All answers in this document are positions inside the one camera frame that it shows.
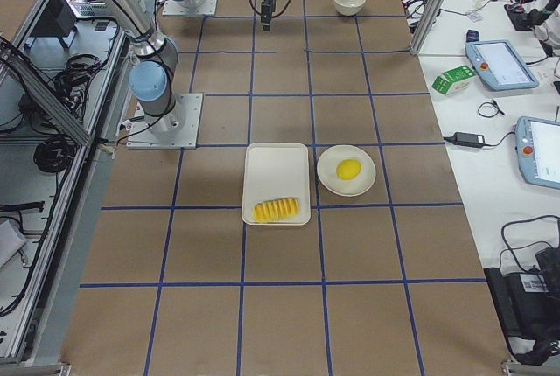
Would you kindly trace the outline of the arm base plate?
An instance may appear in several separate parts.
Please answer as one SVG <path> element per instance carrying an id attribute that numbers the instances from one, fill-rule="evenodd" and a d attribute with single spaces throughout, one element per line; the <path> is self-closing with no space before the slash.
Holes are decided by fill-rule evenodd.
<path id="1" fill-rule="evenodd" d="M 173 94 L 175 104 L 161 119 L 148 115 L 138 102 L 136 113 L 143 119 L 129 129 L 126 146 L 132 150 L 175 150 L 196 148 L 200 128 L 203 93 Z"/>
<path id="2" fill-rule="evenodd" d="M 214 16 L 217 0 L 166 0 L 164 17 L 204 17 Z"/>

